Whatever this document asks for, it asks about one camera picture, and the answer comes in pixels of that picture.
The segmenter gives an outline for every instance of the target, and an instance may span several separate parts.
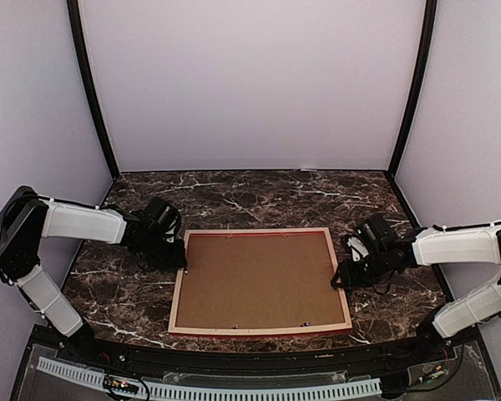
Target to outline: black bar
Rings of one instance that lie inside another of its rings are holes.
[[[91,67],[89,66],[78,0],[67,0],[67,5],[68,19],[73,32],[74,47],[76,48],[76,57],[78,58],[78,66],[80,67],[80,73],[83,80],[83,89],[85,90],[89,109],[91,110],[91,116],[93,117],[94,128],[97,131],[100,146],[102,147],[104,158],[109,168],[109,173],[115,179],[119,177],[119,167],[117,166],[117,160],[115,160],[114,152],[109,143],[108,131],[106,130],[102,112],[100,111],[99,98],[94,89],[93,75],[91,74]]]
[[[408,135],[412,128],[412,122],[418,106],[419,94],[423,84],[423,76],[427,67],[428,51],[431,47],[431,39],[433,37],[434,19],[436,17],[436,5],[438,0],[427,0],[425,4],[425,16],[423,17],[423,27],[421,38],[419,40],[419,49],[417,51],[416,67],[412,77],[412,85],[408,94],[407,107],[404,110],[402,117],[401,129],[397,137],[397,143],[393,150],[392,161],[387,169],[387,172],[395,177],[399,164],[401,163],[404,148],[407,145]]]
[[[401,188],[399,188],[393,176],[390,173],[385,173],[384,175],[386,176],[388,184],[392,187],[393,193],[399,200],[399,203],[401,204],[401,207],[404,210],[405,215],[407,215],[407,218],[410,220],[410,224],[412,225],[412,227],[413,228],[420,227],[418,219],[414,215],[412,209],[410,208],[410,205],[408,204],[407,200],[402,194]],[[433,272],[438,280],[438,283],[440,284],[440,287],[442,288],[443,295],[445,296],[445,302],[454,301],[454,297],[453,294],[451,293],[451,289],[449,288],[448,281],[443,275],[442,268],[440,267],[440,265],[433,265]]]

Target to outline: dark marble surface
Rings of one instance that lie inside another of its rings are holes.
[[[131,173],[118,178],[108,203],[125,210],[158,195],[182,213],[189,229],[327,226],[338,260],[342,235],[364,218],[384,212],[399,231],[407,217],[380,172],[201,171]],[[347,296],[350,333],[291,338],[191,338],[167,333],[174,273],[143,272],[119,246],[86,242],[66,286],[66,297],[97,337],[161,348],[218,352],[287,352],[382,343],[411,337],[443,293],[430,267],[395,275],[383,296],[372,289]]]

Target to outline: brown board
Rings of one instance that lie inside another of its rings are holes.
[[[352,328],[328,228],[192,230],[169,332],[278,336]]]

